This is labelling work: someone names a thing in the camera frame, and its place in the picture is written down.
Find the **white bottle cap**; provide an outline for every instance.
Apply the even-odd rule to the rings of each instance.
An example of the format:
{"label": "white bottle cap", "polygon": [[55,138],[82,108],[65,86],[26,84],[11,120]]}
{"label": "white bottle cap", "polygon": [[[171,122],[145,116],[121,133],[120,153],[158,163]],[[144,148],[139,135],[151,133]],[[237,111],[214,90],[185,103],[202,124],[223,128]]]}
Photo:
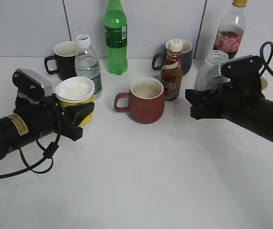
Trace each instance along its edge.
{"label": "white bottle cap", "polygon": [[171,52],[180,52],[183,48],[183,42],[179,39],[172,39],[169,42],[168,50]]}
{"label": "white bottle cap", "polygon": [[91,38],[88,35],[78,35],[76,41],[79,48],[86,49],[91,46]]}

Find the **cup rim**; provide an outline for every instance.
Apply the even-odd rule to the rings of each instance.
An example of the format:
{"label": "cup rim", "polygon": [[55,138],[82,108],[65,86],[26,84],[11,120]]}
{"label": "cup rim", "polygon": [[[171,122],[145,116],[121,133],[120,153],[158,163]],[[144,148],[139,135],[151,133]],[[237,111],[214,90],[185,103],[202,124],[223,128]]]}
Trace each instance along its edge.
{"label": "cup rim", "polygon": [[57,55],[57,56],[61,56],[61,57],[73,57],[73,56],[75,56],[75,55],[70,55],[70,56],[59,55],[59,54],[56,52],[56,49],[59,48],[59,46],[64,45],[64,44],[66,44],[66,43],[71,43],[71,44],[74,43],[74,44],[76,44],[76,42],[74,42],[74,41],[62,42],[62,43],[60,43],[60,44],[57,44],[57,45],[55,46],[55,48],[54,48],[54,54]]}
{"label": "cup rim", "polygon": [[65,102],[65,103],[69,103],[69,104],[77,104],[77,103],[82,103],[82,102],[84,102],[84,101],[86,101],[86,100],[88,100],[88,99],[90,99],[90,98],[91,98],[91,96],[90,96],[89,98],[85,98],[85,99],[81,99],[81,100],[77,100],[77,101],[75,101],[75,100],[67,100],[67,99],[62,99],[62,98],[60,98],[60,97],[59,97],[59,96],[57,96],[57,95],[56,95],[56,97],[57,97],[57,99],[59,99],[60,101]]}
{"label": "cup rim", "polygon": [[[158,96],[152,97],[152,98],[143,98],[143,97],[140,97],[140,96],[136,95],[136,94],[133,92],[133,90],[132,90],[132,86],[133,86],[133,84],[134,84],[135,82],[137,82],[137,81],[139,81],[139,80],[142,80],[142,79],[150,79],[150,80],[153,80],[153,81],[158,82],[159,85],[160,85],[161,88],[162,88],[162,92],[161,92]],[[138,97],[138,98],[140,98],[140,99],[146,99],[146,100],[156,99],[156,98],[160,97],[160,96],[164,93],[164,86],[163,86],[163,84],[162,84],[159,80],[157,80],[157,79],[154,79],[154,78],[151,78],[151,77],[142,77],[142,78],[139,78],[139,79],[134,80],[134,81],[131,83],[131,85],[130,85],[130,92],[131,92],[134,96],[136,96],[136,97]]]}
{"label": "cup rim", "polygon": [[[59,90],[61,89],[61,87],[63,87],[65,85],[65,83],[67,84],[70,81],[80,81],[80,80],[87,81],[87,83],[91,85],[91,92],[89,92],[86,96],[81,97],[81,98],[77,98],[77,99],[69,99],[68,100],[68,99],[63,98],[59,95]],[[83,102],[83,101],[91,98],[91,96],[94,95],[94,91],[95,91],[95,84],[94,84],[93,80],[91,80],[87,77],[84,77],[84,76],[75,76],[75,77],[66,79],[66,80],[62,81],[60,84],[58,84],[58,86],[55,88],[56,97],[58,99],[60,99],[61,101],[64,101],[67,103]]]}
{"label": "cup rim", "polygon": [[[171,40],[169,40],[169,41],[167,41],[167,42],[165,43],[165,48],[166,48],[166,49],[168,49],[168,48],[167,48],[167,44],[168,44]],[[188,53],[188,52],[190,52],[190,51],[193,49],[193,45],[191,44],[191,42],[189,42],[189,41],[187,41],[187,40],[184,40],[184,39],[180,39],[180,38],[178,38],[178,40],[181,40],[181,41],[183,42],[183,47],[184,47],[184,42],[185,42],[185,43],[188,43],[188,44],[190,45],[190,49],[187,50],[187,51],[184,51],[184,52],[182,52],[182,53]]]}

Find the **red mug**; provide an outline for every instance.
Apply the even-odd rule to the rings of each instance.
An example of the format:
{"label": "red mug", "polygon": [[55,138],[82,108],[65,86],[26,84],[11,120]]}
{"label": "red mug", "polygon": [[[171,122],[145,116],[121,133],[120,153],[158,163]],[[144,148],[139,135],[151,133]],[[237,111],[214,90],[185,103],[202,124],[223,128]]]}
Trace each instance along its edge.
{"label": "red mug", "polygon": [[[122,98],[129,99],[128,107],[118,107]],[[164,113],[165,97],[162,83],[153,78],[135,80],[130,86],[129,93],[119,93],[114,101],[116,112],[129,112],[130,117],[143,124],[154,123]]]}

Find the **paper cup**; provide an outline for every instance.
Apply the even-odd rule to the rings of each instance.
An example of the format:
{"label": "paper cup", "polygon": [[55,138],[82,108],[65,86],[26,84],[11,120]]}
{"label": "paper cup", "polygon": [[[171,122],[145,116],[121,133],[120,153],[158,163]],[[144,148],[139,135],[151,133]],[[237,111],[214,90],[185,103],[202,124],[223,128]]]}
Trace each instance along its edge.
{"label": "paper cup", "polygon": [[[94,82],[86,77],[77,76],[61,82],[55,89],[62,110],[68,106],[78,106],[94,101]],[[88,115],[80,126],[88,124],[93,118],[93,112]]]}

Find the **coffee bottle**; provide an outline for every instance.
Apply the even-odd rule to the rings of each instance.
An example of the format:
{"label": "coffee bottle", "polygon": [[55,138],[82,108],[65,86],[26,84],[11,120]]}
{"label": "coffee bottle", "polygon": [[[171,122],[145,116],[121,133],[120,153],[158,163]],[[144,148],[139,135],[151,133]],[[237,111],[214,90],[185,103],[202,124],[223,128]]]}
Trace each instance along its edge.
{"label": "coffee bottle", "polygon": [[169,42],[167,58],[161,72],[161,82],[164,86],[166,101],[175,100],[180,93],[182,82],[182,48],[183,42],[179,39],[173,39]]}

